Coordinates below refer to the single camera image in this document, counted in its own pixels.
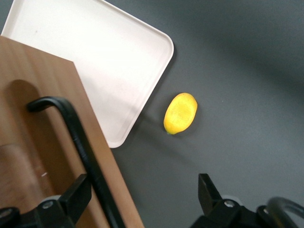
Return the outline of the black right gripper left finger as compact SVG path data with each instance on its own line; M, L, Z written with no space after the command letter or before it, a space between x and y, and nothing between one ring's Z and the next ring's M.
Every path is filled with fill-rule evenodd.
M2 228L74 228L92 197L91 183L81 174L59 197L43 200L21 214L16 207L0 209Z

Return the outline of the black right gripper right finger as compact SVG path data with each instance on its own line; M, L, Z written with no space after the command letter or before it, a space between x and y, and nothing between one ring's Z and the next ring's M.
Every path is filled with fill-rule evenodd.
M221 197L208 174L198 177L198 198L203 211L192 228L268 228L258 211L252 212L235 200Z

